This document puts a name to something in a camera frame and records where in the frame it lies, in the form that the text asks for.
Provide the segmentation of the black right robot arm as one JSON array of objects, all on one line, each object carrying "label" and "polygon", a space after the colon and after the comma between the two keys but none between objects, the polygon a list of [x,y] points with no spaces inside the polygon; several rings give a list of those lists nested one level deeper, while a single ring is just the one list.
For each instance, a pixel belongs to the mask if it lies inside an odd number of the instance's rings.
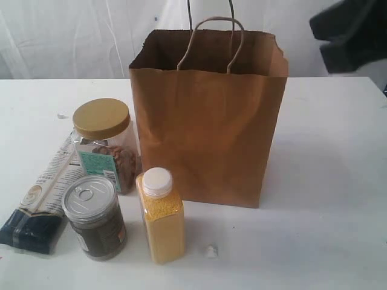
[{"label": "black right robot arm", "polygon": [[340,1],[309,20],[330,74],[386,59],[386,1]]}]

